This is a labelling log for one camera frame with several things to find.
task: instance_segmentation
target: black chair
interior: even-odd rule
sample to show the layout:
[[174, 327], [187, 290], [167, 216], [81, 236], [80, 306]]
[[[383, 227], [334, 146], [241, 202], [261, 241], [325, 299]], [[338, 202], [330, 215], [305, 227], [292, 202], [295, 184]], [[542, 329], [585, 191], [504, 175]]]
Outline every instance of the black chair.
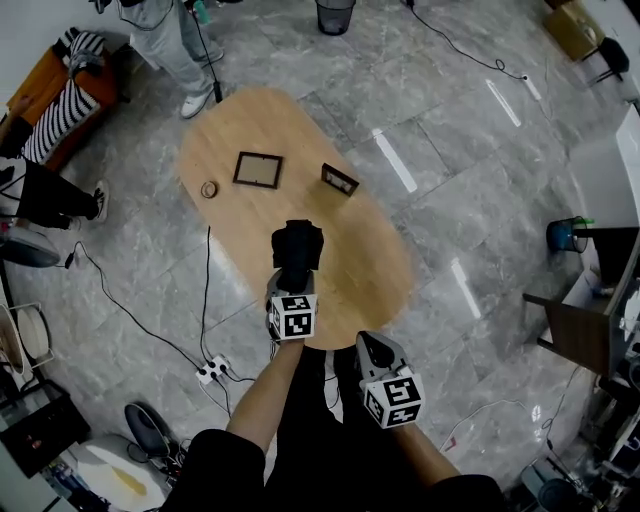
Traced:
[[596, 52], [600, 52], [600, 55], [602, 55], [602, 58], [609, 66], [609, 71], [605, 71], [598, 77], [591, 80], [589, 82], [589, 85], [602, 82], [605, 78], [609, 78], [613, 75], [618, 77], [618, 80], [622, 82], [621, 73], [626, 73], [627, 71], [629, 71], [629, 57], [627, 57], [627, 54], [624, 53], [624, 50], [622, 49], [618, 41], [605, 37], [602, 40], [600, 46], [598, 46], [598, 48], [593, 50], [591, 53], [587, 54], [582, 59], [582, 62], [587, 60]]

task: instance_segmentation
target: small picture frame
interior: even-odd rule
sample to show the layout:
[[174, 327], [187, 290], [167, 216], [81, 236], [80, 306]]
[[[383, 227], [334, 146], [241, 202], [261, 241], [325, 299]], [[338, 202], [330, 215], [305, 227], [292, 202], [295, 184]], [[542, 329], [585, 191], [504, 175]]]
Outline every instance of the small picture frame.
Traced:
[[340, 192], [349, 197], [353, 195], [358, 188], [358, 185], [360, 185], [356, 180], [340, 172], [329, 164], [322, 165], [322, 181], [334, 188], [337, 188]]
[[262, 188], [278, 188], [283, 157], [240, 151], [233, 183]]

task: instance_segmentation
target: shoe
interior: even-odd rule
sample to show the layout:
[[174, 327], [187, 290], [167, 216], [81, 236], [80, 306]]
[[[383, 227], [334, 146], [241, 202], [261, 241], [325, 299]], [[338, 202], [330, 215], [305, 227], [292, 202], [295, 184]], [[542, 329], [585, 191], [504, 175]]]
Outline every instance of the shoe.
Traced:
[[187, 96], [187, 99], [184, 100], [184, 104], [180, 110], [180, 115], [184, 119], [190, 119], [195, 116], [207, 104], [207, 100], [209, 99], [209, 96], [211, 96], [212, 92], [213, 84], [211, 84], [211, 89], [209, 91], [200, 96]]
[[208, 66], [209, 60], [211, 63], [218, 62], [222, 57], [224, 57], [224, 50], [221, 46], [211, 41], [211, 46], [209, 47], [209, 59], [207, 59], [206, 55], [202, 55], [196, 59], [196, 62], [201, 66]]
[[78, 231], [80, 231], [81, 227], [82, 227], [82, 221], [80, 220], [80, 218], [71, 217], [71, 219], [69, 220], [69, 227], [67, 229], [69, 231], [73, 231], [74, 233], [77, 233]]
[[107, 211], [109, 206], [109, 185], [106, 181], [100, 180], [96, 183], [96, 190], [93, 197], [98, 202], [98, 215], [95, 217], [96, 222], [104, 222], [107, 220]]

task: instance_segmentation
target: gray tile floor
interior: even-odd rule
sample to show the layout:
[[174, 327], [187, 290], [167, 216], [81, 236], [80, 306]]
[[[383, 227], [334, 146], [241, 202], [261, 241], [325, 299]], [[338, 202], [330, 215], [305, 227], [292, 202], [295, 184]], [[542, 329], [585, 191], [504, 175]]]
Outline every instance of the gray tile floor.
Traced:
[[[422, 374], [423, 429], [441, 444], [481, 405], [525, 405], [526, 412], [511, 403], [483, 410], [460, 425], [457, 445], [447, 451], [461, 470], [506, 486], [544, 452], [542, 423], [574, 368], [532, 343], [544, 318], [521, 293], [559, 293], [580, 271], [576, 255], [547, 254], [544, 227], [579, 213], [564, 170], [567, 150], [620, 104], [613, 81], [582, 85], [580, 70], [541, 28], [541, 0], [420, 4], [419, 12], [464, 50], [527, 72], [543, 100], [456, 54], [392, 0], [359, 2], [338, 38], [317, 32], [311, 0], [212, 7], [208, 30], [226, 51], [216, 64], [225, 92], [264, 84], [298, 99], [406, 240], [415, 289], [386, 331]], [[47, 235], [62, 254], [83, 240], [112, 293], [151, 330], [197, 354], [206, 226], [175, 177], [189, 127], [178, 116], [182, 94], [146, 66], [130, 89], [131, 104], [120, 105], [65, 170], [87, 189], [101, 176], [109, 180], [107, 223]], [[397, 161], [415, 183], [399, 178]], [[256, 375], [269, 354], [262, 307], [221, 246], [211, 244], [207, 344], [239, 375]], [[95, 431], [126, 433], [123, 407], [135, 398], [154, 405], [181, 437], [222, 427], [224, 413], [201, 393], [189, 364], [145, 336], [103, 296], [91, 265], [78, 263], [70, 271], [8, 270], [18, 301], [42, 302], [58, 354], [47, 371], [68, 387]], [[581, 370], [571, 384], [554, 423], [557, 446], [575, 436], [591, 381]], [[229, 387], [236, 403], [244, 384]], [[329, 403], [334, 397], [328, 388]]]

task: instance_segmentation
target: black trash can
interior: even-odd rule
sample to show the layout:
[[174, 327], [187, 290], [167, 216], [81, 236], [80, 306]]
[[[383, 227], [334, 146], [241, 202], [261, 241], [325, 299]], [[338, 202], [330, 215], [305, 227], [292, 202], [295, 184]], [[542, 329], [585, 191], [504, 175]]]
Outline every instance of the black trash can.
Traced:
[[553, 252], [571, 251], [584, 252], [588, 239], [579, 237], [576, 229], [587, 229], [587, 222], [582, 217], [556, 220], [547, 226], [547, 245]]
[[324, 34], [339, 36], [349, 28], [356, 0], [316, 0], [318, 28]]

